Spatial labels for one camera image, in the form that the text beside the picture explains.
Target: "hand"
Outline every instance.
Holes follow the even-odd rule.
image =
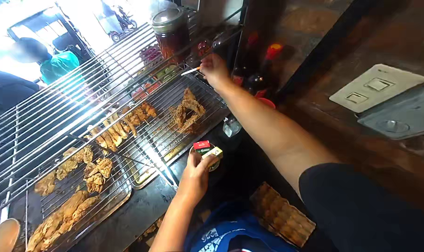
[[[229,77],[229,71],[224,61],[217,54],[210,54],[201,60],[200,72],[205,75],[210,85],[220,91],[226,85],[233,83]]]
[[[182,202],[183,206],[194,208],[203,198],[209,181],[209,169],[207,167],[215,158],[215,155],[210,155],[201,160],[199,153],[190,153],[175,196]]]

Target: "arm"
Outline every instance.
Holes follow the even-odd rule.
[[[338,162],[295,121],[233,84],[219,56],[209,55],[202,62],[201,72],[298,195],[299,176],[303,171],[317,164]]]
[[[207,191],[209,180],[207,165],[214,158],[214,155],[210,155],[201,161],[201,155],[198,153],[189,155],[176,196],[165,213],[150,252],[184,250],[185,236],[193,209]]]

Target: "person's forearm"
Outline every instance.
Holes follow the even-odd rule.
[[[192,213],[193,207],[175,197],[165,213],[150,252],[183,251]]]
[[[338,160],[299,124],[232,84],[217,92],[280,173],[299,192],[298,178],[308,167]]]

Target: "cigarette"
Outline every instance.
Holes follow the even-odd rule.
[[[181,76],[186,75],[186,74],[189,74],[189,73],[194,72],[196,70],[200,70],[200,69],[201,69],[201,66],[198,66],[197,68],[193,68],[193,69],[190,69],[190,70],[188,70],[186,72],[181,73]]]

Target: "red bottle cap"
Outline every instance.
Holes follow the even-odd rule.
[[[274,60],[280,52],[282,52],[283,46],[281,44],[274,43],[268,47],[265,59]]]

